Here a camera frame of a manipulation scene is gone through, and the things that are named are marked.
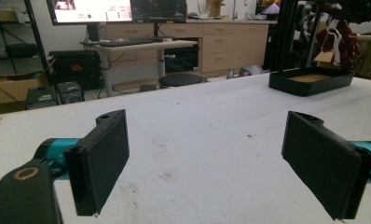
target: cabinet drawer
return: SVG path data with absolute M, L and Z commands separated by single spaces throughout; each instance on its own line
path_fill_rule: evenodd
M 107 24 L 106 26 L 108 39 L 151 35 L 154 29 L 152 23 Z
M 236 35 L 249 35 L 249 34 L 267 34 L 268 25 L 266 24 L 237 24 Z
M 176 37 L 202 37 L 203 24 L 162 24 L 159 30 L 164 35 Z
M 231 52 L 234 45 L 233 35 L 205 35 L 202 53 Z
M 207 35 L 235 34 L 233 24 L 206 23 L 203 24 L 203 33 Z
M 231 68 L 232 53 L 202 55 L 202 72 L 213 72 Z
M 122 53 L 110 53 L 110 61 L 124 62 L 131 60 L 141 60 L 141 59 L 157 59 L 157 51 L 152 50 L 141 50 Z

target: standing desk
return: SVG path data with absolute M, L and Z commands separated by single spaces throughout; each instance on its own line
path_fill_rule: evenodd
M 342 223 L 282 158 L 287 112 L 371 140 L 371 80 L 298 97 L 270 89 L 268 75 L 239 77 L 9 114 L 0 121 L 0 178 L 44 140 L 84 137 L 118 109 L 127 110 L 130 159 L 98 217 L 78 217 L 69 181 L 55 181 L 65 223 Z M 371 224 L 371 185 L 346 223 Z
M 176 40 L 170 42 L 157 42 L 152 44 L 142 44 L 142 45 L 134 45 L 134 46 L 124 46 L 118 48 L 104 48 L 104 47 L 96 47 L 98 50 L 101 61 L 102 61 L 102 68 L 103 68 L 103 79 L 104 79 L 104 87 L 106 89 L 107 96 L 113 96 L 115 93 L 113 92 L 113 84 L 120 82 L 118 80 L 118 76 L 121 76 L 122 71 L 132 71 L 132 73 L 146 73 L 149 76 L 165 76 L 165 59 L 164 59 L 164 49 L 176 49 L 176 48 L 184 48 L 184 47 L 192 47 L 198 44 L 196 41 L 185 41 L 185 40 Z M 146 64 L 143 66 L 142 64 L 138 64 L 132 67 L 118 67 L 113 68 L 111 66 L 111 62 L 115 59 L 112 59 L 110 55 L 115 53 L 118 57 L 120 57 L 121 53 L 126 52 L 133 52 L 133 51 L 141 51 L 141 50 L 150 50 L 156 49 L 158 51 L 158 63 L 155 64 Z

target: black plastic bin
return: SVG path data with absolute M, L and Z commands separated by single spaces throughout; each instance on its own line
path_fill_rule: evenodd
M 268 85 L 293 95 L 311 96 L 347 87 L 352 79 L 353 73 L 350 71 L 310 67 L 270 73 Z

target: white wall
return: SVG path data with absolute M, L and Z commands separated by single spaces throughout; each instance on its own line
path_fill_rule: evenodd
M 254 14 L 255 0 L 225 0 L 223 2 L 225 6 L 221 7 L 221 15 L 232 16 L 234 1 L 236 2 L 235 11 L 238 12 L 238 17 L 240 19 L 245 18 L 246 13 Z M 85 38 L 85 25 L 53 26 L 49 17 L 46 1 L 31 0 L 31 2 L 46 55 L 48 55 L 48 53 L 52 50 L 71 50 L 83 48 L 79 42 L 82 42 Z M 198 5 L 202 12 L 206 10 L 205 0 L 187 0 L 188 12 L 199 13 Z M 0 8 L 10 7 L 20 7 L 25 9 L 23 1 L 0 0 Z M 369 32 L 371 31 L 371 22 L 352 24 L 350 27 L 356 33 Z M 25 33 L 21 33 L 21 35 L 26 35 L 26 37 L 30 39 L 31 37 L 28 36 L 28 34 L 31 35 L 32 32 L 26 31 Z

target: computer monitor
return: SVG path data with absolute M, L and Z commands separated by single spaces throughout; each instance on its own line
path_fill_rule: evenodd
M 153 22 L 154 35 L 160 22 L 186 22 L 186 0 L 131 0 L 132 17 L 137 22 Z
M 86 24 L 89 39 L 99 40 L 99 22 L 132 21 L 131 0 L 47 0 L 53 25 Z
M 255 15 L 267 15 L 268 20 L 275 20 L 281 10 L 281 0 L 257 0 Z

